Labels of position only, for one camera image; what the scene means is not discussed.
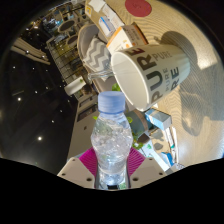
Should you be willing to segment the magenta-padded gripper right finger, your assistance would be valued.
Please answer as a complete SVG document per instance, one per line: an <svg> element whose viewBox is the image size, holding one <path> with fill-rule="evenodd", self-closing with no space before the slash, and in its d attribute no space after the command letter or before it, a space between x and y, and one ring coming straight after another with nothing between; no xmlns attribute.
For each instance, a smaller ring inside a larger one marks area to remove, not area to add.
<svg viewBox="0 0 224 224"><path fill-rule="evenodd" d="M166 176L154 158L144 157L134 148L130 150L126 167L131 189L143 187Z"/></svg>

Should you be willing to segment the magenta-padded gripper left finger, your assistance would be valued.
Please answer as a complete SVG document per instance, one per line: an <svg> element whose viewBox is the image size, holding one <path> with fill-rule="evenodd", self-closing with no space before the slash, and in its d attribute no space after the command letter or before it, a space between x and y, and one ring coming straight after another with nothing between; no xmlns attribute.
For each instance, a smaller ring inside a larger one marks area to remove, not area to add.
<svg viewBox="0 0 224 224"><path fill-rule="evenodd" d="M98 163L93 148L79 157L71 157L58 176L84 188L95 188Z"/></svg>

